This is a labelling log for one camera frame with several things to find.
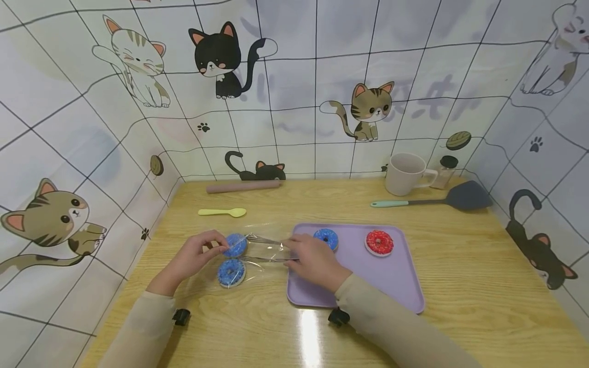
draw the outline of beige sleeve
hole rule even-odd
[[[175,311],[174,298],[145,291],[98,367],[156,367],[172,334]]]
[[[355,274],[335,294],[349,324],[379,346],[401,368],[481,368],[481,365],[425,319]]]

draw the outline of black clip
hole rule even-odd
[[[174,313],[174,317],[172,317],[174,324],[176,326],[186,326],[188,320],[190,319],[190,310],[188,309],[177,309],[176,313]]]
[[[342,325],[350,322],[350,315],[341,310],[339,307],[337,307],[334,310],[332,310],[331,313],[329,313],[329,317],[327,318],[327,320],[335,324],[336,326],[341,327]]]

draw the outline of black lid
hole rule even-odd
[[[444,156],[440,160],[440,163],[444,167],[455,168],[456,166],[458,166],[458,159],[454,156]]]

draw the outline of hand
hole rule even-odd
[[[296,272],[303,279],[323,286],[335,293],[352,274],[339,264],[329,246],[308,234],[294,234],[283,244],[294,251],[297,261],[287,261],[284,265]]]
[[[217,242],[219,246],[213,247],[212,241]],[[209,250],[203,252],[204,246]],[[228,249],[227,240],[217,230],[191,236],[168,265],[154,277],[147,291],[174,296],[182,281],[198,273],[210,260]]]

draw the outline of plastic spoon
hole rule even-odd
[[[230,214],[233,217],[241,217],[246,214],[245,208],[232,208],[231,210],[198,210],[200,216]]]

